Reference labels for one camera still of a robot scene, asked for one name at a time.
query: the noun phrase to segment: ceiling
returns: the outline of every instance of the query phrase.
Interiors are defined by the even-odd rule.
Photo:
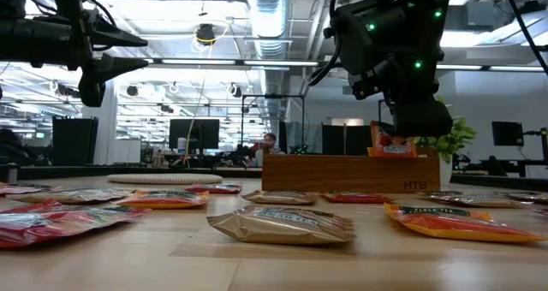
[[[39,1],[54,4],[52,0]],[[256,59],[261,58],[258,54],[261,43],[257,35],[262,33],[262,38],[273,37],[275,34],[268,33],[276,33],[280,26],[276,14],[257,18],[249,0],[99,1],[111,12],[118,27],[149,41],[149,45],[143,48],[114,47],[106,51],[112,56]],[[338,0],[339,4],[355,1],[359,0]],[[287,0],[283,36],[268,38],[265,43],[283,45],[284,53],[279,54],[277,60],[324,61],[332,54],[333,42],[323,40],[321,35],[321,29],[328,21],[328,2]],[[534,61],[519,27],[508,14],[510,9],[504,0],[451,0],[450,4],[442,39],[446,53],[444,64],[526,65]],[[26,8],[27,18],[40,15],[33,3],[27,2]],[[86,3],[85,8],[94,6]],[[524,17],[535,42],[548,44],[545,11]],[[197,27],[205,23],[213,25],[217,36],[211,48],[200,48],[194,37]],[[475,26],[476,30],[471,31],[470,26]],[[51,65],[38,69],[26,63],[0,62],[0,72],[4,96],[4,103],[0,105],[1,126],[51,128],[51,116],[81,115],[84,107],[79,99],[63,96],[58,91],[59,85],[77,90],[80,71],[70,72]],[[278,87],[272,88],[269,79],[276,74],[276,71],[265,72],[261,68],[196,69],[159,65],[124,74],[115,80],[120,93],[118,133],[120,136],[160,141],[169,133],[169,119],[173,116],[213,116],[222,120],[222,142],[233,145],[240,137],[241,98],[234,98],[229,93],[232,86],[240,87],[244,94],[299,94],[304,90],[301,68],[280,71],[280,76],[285,78],[276,81]],[[329,80],[322,84],[324,86],[315,87],[314,94],[310,94],[308,99],[326,100],[342,95],[341,86],[345,81],[340,78]],[[128,94],[130,86],[138,88],[136,96]],[[204,90],[199,101],[202,86]],[[15,100],[22,100],[23,104],[5,103]],[[173,112],[162,111],[160,104],[170,106]],[[286,104],[284,100],[272,103],[262,98],[253,102],[245,118],[245,139],[258,139],[263,132],[275,130],[273,118],[283,116]]]

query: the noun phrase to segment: table surface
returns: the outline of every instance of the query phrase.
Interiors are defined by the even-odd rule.
[[[151,186],[107,183],[104,177],[36,181],[74,187]],[[227,179],[243,192],[260,180]],[[491,189],[454,185],[464,192]],[[432,205],[410,194],[386,194],[401,205]],[[205,217],[249,204],[212,195],[207,206],[155,210],[63,241],[0,251],[7,290],[547,290],[548,242],[510,245],[430,238],[391,220],[382,205],[303,206],[351,218],[357,239],[336,246],[240,243]],[[22,205],[0,199],[0,209]],[[500,223],[548,235],[548,217],[523,209],[485,209]]]

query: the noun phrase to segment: wooden crate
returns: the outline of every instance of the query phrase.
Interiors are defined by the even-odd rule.
[[[265,155],[264,191],[438,192],[437,157]]]

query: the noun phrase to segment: round mat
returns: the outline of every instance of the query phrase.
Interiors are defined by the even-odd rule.
[[[108,181],[130,184],[214,184],[223,180],[219,175],[195,175],[195,174],[151,174],[151,175],[108,175]]]

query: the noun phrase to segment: potted plant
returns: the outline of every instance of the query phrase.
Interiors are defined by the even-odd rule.
[[[477,132],[466,126],[464,117],[453,118],[453,128],[449,134],[439,138],[418,137],[415,139],[417,146],[435,147],[439,155],[439,177],[442,186],[447,186],[451,180],[453,169],[453,154],[458,153],[466,145],[471,145],[471,140],[476,138]]]

